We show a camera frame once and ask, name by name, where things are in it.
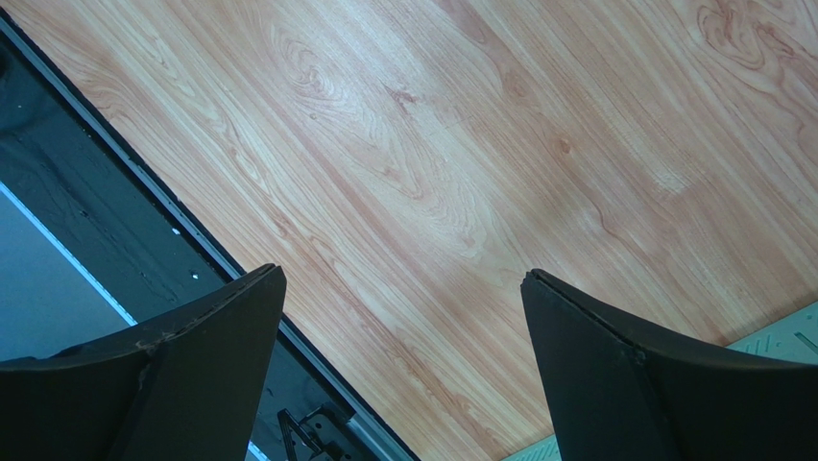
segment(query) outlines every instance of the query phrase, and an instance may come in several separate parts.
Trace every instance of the light gray surface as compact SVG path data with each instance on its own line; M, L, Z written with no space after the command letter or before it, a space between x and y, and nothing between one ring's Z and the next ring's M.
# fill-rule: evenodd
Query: light gray surface
M13 200L0 193L0 360L47 357L127 327Z
M818 365L818 303L731 344L728 349L790 362ZM561 461L557 438L550 436L504 461Z

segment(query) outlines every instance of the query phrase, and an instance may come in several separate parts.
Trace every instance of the black edge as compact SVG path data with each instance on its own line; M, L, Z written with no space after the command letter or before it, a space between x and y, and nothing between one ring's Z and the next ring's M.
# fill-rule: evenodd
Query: black edge
M130 144L108 122L65 74L20 29L9 14L0 8L0 32L17 46L37 71L84 120L85 123L116 153L133 181L146 194L156 197L161 209L167 213L169 222L187 230L185 238L192 247L209 260L213 268L227 281L238 279L246 271L228 254L205 226L190 212L170 188L151 170ZM355 411L349 422L355 435L361 438L375 454L384 460L419 460L418 456L395 434L371 406L341 376L335 367L310 343L304 334L287 317L281 319L279 330L316 371L338 392Z

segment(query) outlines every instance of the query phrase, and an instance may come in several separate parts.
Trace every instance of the wood grain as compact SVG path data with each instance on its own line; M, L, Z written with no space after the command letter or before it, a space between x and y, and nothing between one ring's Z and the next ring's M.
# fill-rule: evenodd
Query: wood grain
M551 425L535 266L725 344L818 298L818 7L0 0L423 459Z

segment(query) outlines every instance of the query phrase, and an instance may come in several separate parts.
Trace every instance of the laminate flooring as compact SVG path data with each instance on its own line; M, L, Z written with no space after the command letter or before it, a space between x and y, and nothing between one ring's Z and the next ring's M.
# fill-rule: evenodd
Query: laminate flooring
M551 433L542 267L717 344L818 298L818 6L0 0L422 459Z

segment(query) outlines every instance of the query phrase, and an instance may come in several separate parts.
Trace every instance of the wooden floor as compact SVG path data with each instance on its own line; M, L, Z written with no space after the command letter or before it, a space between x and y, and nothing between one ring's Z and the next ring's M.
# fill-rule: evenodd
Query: wooden floor
M423 459L551 433L542 267L725 344L818 298L818 7L0 0Z

